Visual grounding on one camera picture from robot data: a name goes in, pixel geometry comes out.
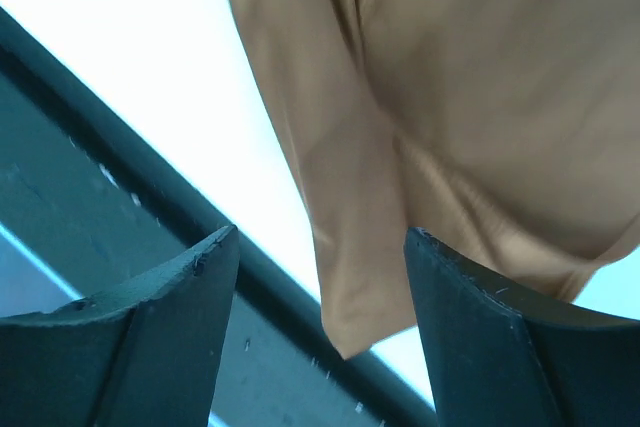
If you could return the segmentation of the orange cloth napkin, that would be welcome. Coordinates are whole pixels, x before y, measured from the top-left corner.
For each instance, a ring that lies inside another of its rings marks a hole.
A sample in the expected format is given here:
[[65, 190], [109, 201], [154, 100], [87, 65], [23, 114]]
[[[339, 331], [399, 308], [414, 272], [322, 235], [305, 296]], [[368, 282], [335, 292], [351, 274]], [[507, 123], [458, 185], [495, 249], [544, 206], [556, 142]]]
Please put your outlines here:
[[639, 0], [229, 0], [344, 358], [415, 322], [420, 227], [570, 302], [639, 243]]

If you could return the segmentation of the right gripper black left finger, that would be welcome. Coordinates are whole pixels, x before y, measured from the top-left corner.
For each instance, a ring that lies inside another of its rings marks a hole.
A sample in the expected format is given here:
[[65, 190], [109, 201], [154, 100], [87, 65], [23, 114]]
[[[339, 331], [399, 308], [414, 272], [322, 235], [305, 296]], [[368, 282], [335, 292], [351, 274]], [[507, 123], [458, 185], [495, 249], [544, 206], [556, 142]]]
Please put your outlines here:
[[204, 426], [239, 266], [226, 226], [50, 313], [1, 322], [5, 426]]

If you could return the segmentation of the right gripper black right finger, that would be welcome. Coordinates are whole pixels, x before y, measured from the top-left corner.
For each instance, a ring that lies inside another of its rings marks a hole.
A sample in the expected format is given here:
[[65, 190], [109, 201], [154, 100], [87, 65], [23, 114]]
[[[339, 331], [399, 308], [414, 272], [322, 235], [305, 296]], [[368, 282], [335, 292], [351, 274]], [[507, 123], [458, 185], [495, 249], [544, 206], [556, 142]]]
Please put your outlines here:
[[404, 244], [442, 426], [635, 426], [639, 324], [544, 296], [422, 229]]

